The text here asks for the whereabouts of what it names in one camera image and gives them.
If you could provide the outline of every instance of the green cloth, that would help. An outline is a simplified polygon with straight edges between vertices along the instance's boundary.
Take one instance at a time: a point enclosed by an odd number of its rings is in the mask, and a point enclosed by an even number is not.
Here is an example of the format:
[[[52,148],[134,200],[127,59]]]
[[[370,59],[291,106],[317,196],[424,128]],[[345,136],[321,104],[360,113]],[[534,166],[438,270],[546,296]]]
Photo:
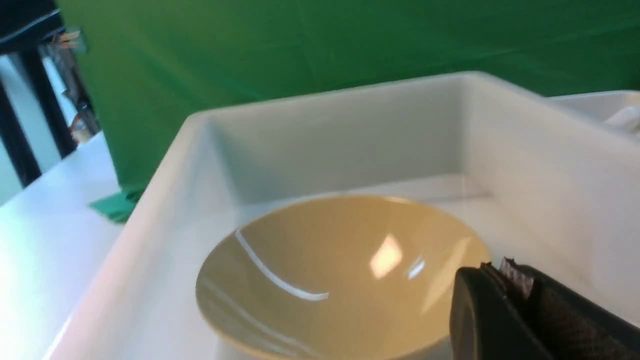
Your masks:
[[[131,216],[144,191],[144,188],[123,189],[122,192],[95,201],[89,206],[113,222],[124,223]]]
[[[196,111],[461,70],[640,88],[638,0],[58,0],[125,188]]]

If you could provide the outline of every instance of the yellow bowl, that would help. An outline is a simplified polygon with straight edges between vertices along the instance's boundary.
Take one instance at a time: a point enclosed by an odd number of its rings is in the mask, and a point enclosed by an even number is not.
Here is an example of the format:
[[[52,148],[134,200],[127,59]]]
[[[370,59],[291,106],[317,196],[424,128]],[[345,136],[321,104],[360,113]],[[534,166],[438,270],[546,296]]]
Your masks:
[[[196,299],[256,359],[413,358],[449,335],[455,271],[489,260],[473,230],[431,206],[316,199],[227,236],[202,265]]]

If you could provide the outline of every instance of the white table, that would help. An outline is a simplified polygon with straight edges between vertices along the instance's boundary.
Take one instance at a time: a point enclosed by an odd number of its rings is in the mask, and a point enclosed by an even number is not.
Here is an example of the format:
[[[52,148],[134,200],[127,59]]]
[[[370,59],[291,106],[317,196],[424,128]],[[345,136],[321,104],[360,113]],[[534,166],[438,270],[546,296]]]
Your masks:
[[[101,133],[0,208],[0,359],[56,341],[122,230],[88,204],[117,191]]]

